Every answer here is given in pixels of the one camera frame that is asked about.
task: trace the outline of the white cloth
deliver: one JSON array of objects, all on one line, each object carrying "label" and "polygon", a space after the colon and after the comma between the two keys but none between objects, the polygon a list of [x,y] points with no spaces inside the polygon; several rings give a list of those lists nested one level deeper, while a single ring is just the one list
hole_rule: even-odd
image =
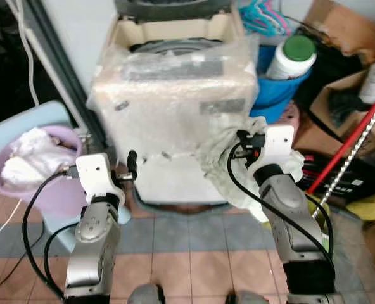
[{"label": "white cloth", "polygon": [[12,153],[4,163],[4,185],[26,191],[38,187],[60,168],[75,163],[75,151],[57,146],[46,131],[34,128],[10,144]]},{"label": "white cloth", "polygon": [[[196,157],[219,193],[232,205],[240,209],[249,209],[260,222],[267,222],[268,218],[262,211],[260,203],[250,198],[234,185],[227,171],[228,154],[238,142],[237,130],[247,130],[250,134],[261,133],[267,126],[264,117],[249,118],[241,125],[233,125],[203,142],[196,153]],[[285,174],[291,174],[295,182],[302,178],[304,157],[297,151],[291,152],[291,159],[282,166]],[[232,171],[237,180],[249,191],[259,195],[259,187],[254,178],[248,178],[244,160],[234,160],[231,164]]]}]

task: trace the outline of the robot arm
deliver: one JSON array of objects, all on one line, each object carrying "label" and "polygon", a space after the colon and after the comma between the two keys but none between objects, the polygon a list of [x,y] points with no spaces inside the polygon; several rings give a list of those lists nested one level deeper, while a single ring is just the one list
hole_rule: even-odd
[{"label": "robot arm", "polygon": [[[281,169],[291,153],[293,128],[273,126],[267,127],[262,135],[239,131],[238,136],[243,151],[237,152],[236,158],[246,158],[248,174],[259,185],[260,197],[322,244],[320,227],[308,211],[304,193]],[[275,213],[264,206],[262,209],[269,219],[286,273],[288,303],[343,304],[342,296],[335,293],[333,268],[320,249]]]},{"label": "robot arm", "polygon": [[67,304],[109,303],[120,240],[118,211],[122,211],[125,201],[120,183],[137,177],[136,156],[134,151],[129,153],[129,172],[118,176],[111,174],[104,153],[77,158],[88,206],[82,210],[75,229],[76,244],[69,259],[64,292]]}]

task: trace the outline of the plastic wrap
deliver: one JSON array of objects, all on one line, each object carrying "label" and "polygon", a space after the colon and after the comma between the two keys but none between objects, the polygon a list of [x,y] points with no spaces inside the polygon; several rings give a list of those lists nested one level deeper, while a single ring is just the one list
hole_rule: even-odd
[{"label": "plastic wrap", "polygon": [[258,94],[258,38],[176,56],[130,53],[112,44],[88,106],[116,147],[145,159],[191,155],[199,143],[246,119]]}]

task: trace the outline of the washing machine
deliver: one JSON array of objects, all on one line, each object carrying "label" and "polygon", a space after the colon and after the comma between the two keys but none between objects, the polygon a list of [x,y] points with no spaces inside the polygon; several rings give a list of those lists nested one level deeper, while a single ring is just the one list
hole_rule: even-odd
[{"label": "washing machine", "polygon": [[256,38],[227,0],[118,0],[117,10],[89,106],[118,160],[137,151],[145,203],[223,203],[195,151],[248,117]]}]

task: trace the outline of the metal chain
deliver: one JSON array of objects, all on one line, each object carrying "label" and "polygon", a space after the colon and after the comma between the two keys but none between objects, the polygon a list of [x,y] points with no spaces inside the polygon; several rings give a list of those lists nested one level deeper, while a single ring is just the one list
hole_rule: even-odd
[{"label": "metal chain", "polygon": [[[327,202],[328,198],[330,197],[331,193],[334,191],[335,187],[337,186],[338,182],[340,181],[340,179],[342,178],[342,176],[344,175],[345,171],[347,170],[348,166],[351,164],[353,158],[355,157],[355,155],[357,154],[359,148],[361,147],[361,145],[364,143],[367,135],[370,133],[371,129],[373,128],[375,124],[375,113],[374,115],[372,116],[371,118],[371,121],[368,123],[368,125],[366,126],[365,130],[363,131],[362,135],[359,137],[356,145],[353,147],[351,153],[348,155],[348,157],[346,158],[344,164],[342,165],[341,167],[341,170],[338,172],[337,176],[335,177],[335,179],[333,180],[333,182],[331,183],[331,185],[329,186],[328,190],[326,191],[326,193],[324,194],[324,197],[322,198],[321,202],[320,202],[320,206],[324,206],[324,204]],[[315,212],[313,213],[313,218],[315,219],[316,216],[319,214],[320,210],[317,208],[315,210]]]}]

